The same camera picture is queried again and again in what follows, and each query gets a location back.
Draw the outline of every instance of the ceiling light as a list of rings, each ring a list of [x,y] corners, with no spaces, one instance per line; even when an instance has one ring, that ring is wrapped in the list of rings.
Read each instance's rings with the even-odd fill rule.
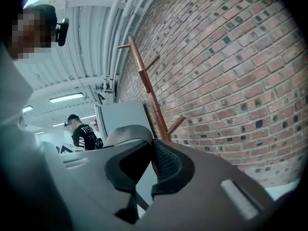
[[[83,117],[83,118],[80,118],[80,119],[87,119],[87,118],[91,118],[91,117],[95,117],[96,115],[91,115],[91,116],[86,116],[86,117]]]
[[[27,112],[27,111],[29,111],[29,110],[33,110],[33,107],[30,106],[30,105],[23,109],[23,113],[24,113],[24,112]]]
[[[75,99],[75,98],[83,98],[83,93],[80,92],[80,93],[65,95],[65,96],[58,97],[58,98],[51,98],[49,99],[49,101],[51,103],[57,103],[57,102],[66,101],[66,100]]]
[[[64,125],[64,122],[63,123],[59,123],[59,124],[55,124],[55,125],[53,125],[53,127],[57,127],[57,126],[60,126],[60,125]]]

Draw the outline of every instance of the black t-shirt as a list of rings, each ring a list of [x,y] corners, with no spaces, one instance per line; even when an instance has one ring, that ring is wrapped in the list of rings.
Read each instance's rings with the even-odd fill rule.
[[[80,125],[73,133],[73,142],[74,145],[85,150],[94,150],[96,136],[93,132],[93,129],[89,125]]]

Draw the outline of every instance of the black cap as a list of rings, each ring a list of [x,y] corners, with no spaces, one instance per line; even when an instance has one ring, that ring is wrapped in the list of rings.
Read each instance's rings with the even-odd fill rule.
[[[73,120],[73,119],[79,119],[79,117],[77,115],[74,115],[74,114],[71,114],[68,119],[67,119],[67,122],[69,122],[70,120]]]
[[[45,21],[45,24],[48,27],[48,30],[56,29],[57,15],[56,15],[55,7],[49,4],[39,4],[39,5],[33,6],[32,9],[43,16],[43,20]]]

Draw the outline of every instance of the man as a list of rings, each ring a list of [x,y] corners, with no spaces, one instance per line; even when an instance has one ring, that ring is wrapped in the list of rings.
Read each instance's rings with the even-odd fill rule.
[[[72,139],[75,146],[87,151],[95,149],[96,136],[93,129],[83,124],[77,115],[71,114],[68,117],[67,126],[73,132]]]
[[[39,48],[50,48],[56,39],[57,16],[48,4],[25,8],[13,21],[5,44],[13,60],[28,58]]]

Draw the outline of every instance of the wooden coat rack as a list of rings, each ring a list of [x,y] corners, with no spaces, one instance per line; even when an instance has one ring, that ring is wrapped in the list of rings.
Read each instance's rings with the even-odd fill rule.
[[[137,64],[139,66],[138,72],[139,72],[140,78],[143,82],[145,91],[148,93],[148,96],[149,96],[150,108],[153,112],[153,116],[157,124],[159,134],[162,140],[171,141],[171,134],[179,127],[179,125],[186,119],[186,117],[183,115],[180,115],[180,117],[175,121],[175,123],[169,129],[167,129],[164,117],[162,115],[157,98],[153,90],[153,86],[151,85],[151,82],[150,82],[150,79],[147,73],[150,67],[152,67],[158,61],[160,57],[159,56],[155,57],[154,60],[147,67],[144,67],[144,63],[140,56],[135,39],[132,36],[129,36],[128,39],[129,39],[129,44],[118,46],[118,49],[131,48],[132,53],[135,57],[135,60],[137,61]]]

